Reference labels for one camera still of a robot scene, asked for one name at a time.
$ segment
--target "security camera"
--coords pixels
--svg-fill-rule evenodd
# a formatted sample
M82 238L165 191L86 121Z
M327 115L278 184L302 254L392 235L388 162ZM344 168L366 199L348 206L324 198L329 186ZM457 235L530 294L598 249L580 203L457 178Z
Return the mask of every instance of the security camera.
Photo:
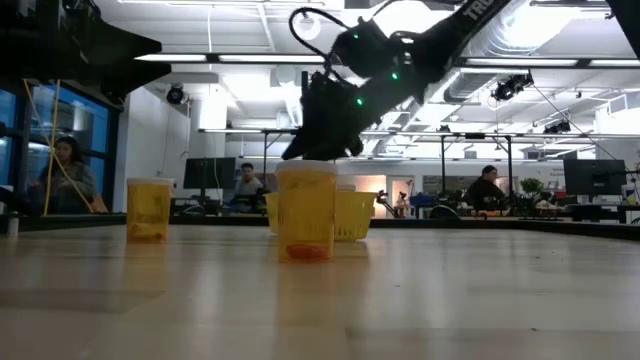
M184 91L184 85L172 84L167 91L167 101L172 105L182 105L189 100L189 94Z

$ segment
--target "table surface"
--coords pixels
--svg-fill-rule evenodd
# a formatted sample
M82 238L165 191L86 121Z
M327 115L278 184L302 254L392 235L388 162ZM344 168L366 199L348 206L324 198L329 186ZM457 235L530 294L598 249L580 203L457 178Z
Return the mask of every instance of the table surface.
M522 231L372 230L280 265L266 228L0 239L3 360L635 359L640 247Z

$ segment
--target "yellow cable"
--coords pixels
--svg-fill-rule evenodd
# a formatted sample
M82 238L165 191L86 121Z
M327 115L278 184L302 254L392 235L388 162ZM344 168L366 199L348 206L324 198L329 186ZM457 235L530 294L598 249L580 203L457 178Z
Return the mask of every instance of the yellow cable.
M89 209L89 212L93 214L93 209L91 208L91 204L89 204L89 201L87 201L87 199L84 197L84 195L82 195L82 192L80 191L80 189L78 189L78 187L76 186L75 182L71 179L71 177L69 177L69 174L67 174L66 170L64 169L64 167L62 166L62 164L60 163L60 159L58 159L58 156L55 154L55 151L53 151L53 146L55 145L54 137L55 137L55 130L56 130L56 125L57 125L57 119L58 119L58 97L59 97L59 92L60 92L60 80L58 80L57 83L57 89L56 89L56 105L55 105L55 110L54 110L54 114L53 114L53 121L54 121L54 126L53 126L53 130L52 130L52 134L51 134L51 140L49 140L49 137L47 136L47 133L45 133L44 131L44 127L42 124L42 119L40 118L40 115L38 114L38 109L36 108L36 104L33 101L33 96L31 95L31 89L29 89L29 84L27 83L27 80L23 80L24 82L24 87L27 91L27 96L29 97L29 103L31 103L31 108L33 109L33 114L36 117L36 120L38 121L38 124L40 126L40 132L42 132L42 136L44 137L45 141L47 142L47 145L49 145L49 174L47 176L47 198L45 200L45 209L44 209L44 214L45 216L47 215L48 209L49 209L49 196L50 196L50 185L51 184L51 160L52 158L56 160L56 163L58 164L58 167L60 168L60 170L62 171L62 174L64 175L64 177L67 179L67 181L69 181L69 183L73 186L73 188L76 190L76 192L78 193L78 195L80 196L80 198L82 199L82 201L84 202L84 204L87 206L87 209Z
M49 199L51 198L51 172L53 171L53 145L56 143L56 128L58 127L58 100L60 98L60 80L56 82L56 101L53 105L53 126L51 128L51 141L49 141L49 171L47 174L47 197L44 200L44 216L49 212Z

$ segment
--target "yellow plastic basket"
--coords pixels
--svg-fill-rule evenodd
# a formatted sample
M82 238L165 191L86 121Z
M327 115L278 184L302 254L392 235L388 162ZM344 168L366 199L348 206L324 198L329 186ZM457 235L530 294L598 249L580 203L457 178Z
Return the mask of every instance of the yellow plastic basket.
M269 230L278 234L278 193L265 194L267 200L267 215L269 217Z
M369 232L375 193L338 191L336 197L336 240L364 239ZM266 194L269 229L278 234L278 193Z

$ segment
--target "doorway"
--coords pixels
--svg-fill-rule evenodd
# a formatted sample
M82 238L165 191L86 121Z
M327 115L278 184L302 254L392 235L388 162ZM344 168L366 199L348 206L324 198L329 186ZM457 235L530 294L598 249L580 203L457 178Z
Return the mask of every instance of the doorway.
M389 193L389 205L398 205L400 199L400 192L407 194L407 201L411 196L412 190L415 188L415 178L409 175L393 175L387 176L387 192Z

